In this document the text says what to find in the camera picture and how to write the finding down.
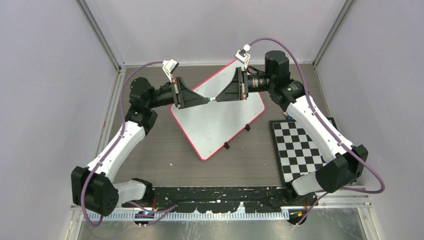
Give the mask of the pink-framed whiteboard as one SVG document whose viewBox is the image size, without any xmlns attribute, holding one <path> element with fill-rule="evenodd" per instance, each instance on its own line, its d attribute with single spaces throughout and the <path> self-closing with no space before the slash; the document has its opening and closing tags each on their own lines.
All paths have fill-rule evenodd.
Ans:
<svg viewBox="0 0 424 240">
<path fill-rule="evenodd" d="M 260 93 L 246 100 L 216 102 L 169 110 L 183 134 L 202 161 L 207 161 L 226 143 L 257 119 L 266 109 Z"/>
</svg>

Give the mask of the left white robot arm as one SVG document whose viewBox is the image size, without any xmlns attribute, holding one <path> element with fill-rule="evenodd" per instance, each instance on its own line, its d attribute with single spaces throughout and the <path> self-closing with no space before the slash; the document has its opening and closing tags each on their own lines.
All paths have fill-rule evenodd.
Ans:
<svg viewBox="0 0 424 240">
<path fill-rule="evenodd" d="M 148 207 L 154 200 L 152 183 L 140 178 L 116 183 L 115 176 L 129 154 L 153 128 L 158 114 L 154 108 L 175 104 L 178 109 L 205 105 L 210 98 L 189 89 L 181 77 L 154 88 L 144 77 L 130 84 L 130 107 L 123 124 L 106 148 L 87 166 L 71 172 L 72 201 L 103 217 L 117 206 L 135 202 Z"/>
</svg>

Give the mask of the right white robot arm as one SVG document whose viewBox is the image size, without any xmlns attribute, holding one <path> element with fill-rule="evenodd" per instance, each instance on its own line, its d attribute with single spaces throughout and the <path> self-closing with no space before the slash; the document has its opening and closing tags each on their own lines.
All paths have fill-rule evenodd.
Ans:
<svg viewBox="0 0 424 240">
<path fill-rule="evenodd" d="M 215 101 L 242 101 L 250 93 L 268 92 L 271 100 L 305 130 L 326 162 L 320 169 L 295 177 L 287 184 L 288 203 L 299 205 L 312 192 L 333 193 L 362 175 L 362 162 L 366 161 L 368 150 L 347 140 L 321 115 L 313 98 L 307 95 L 305 85 L 291 78 L 290 61 L 283 51 L 268 51 L 264 57 L 265 69 L 254 73 L 250 73 L 250 55 L 246 50 L 238 51 L 235 59 L 243 66 L 236 67 L 232 80 Z"/>
</svg>

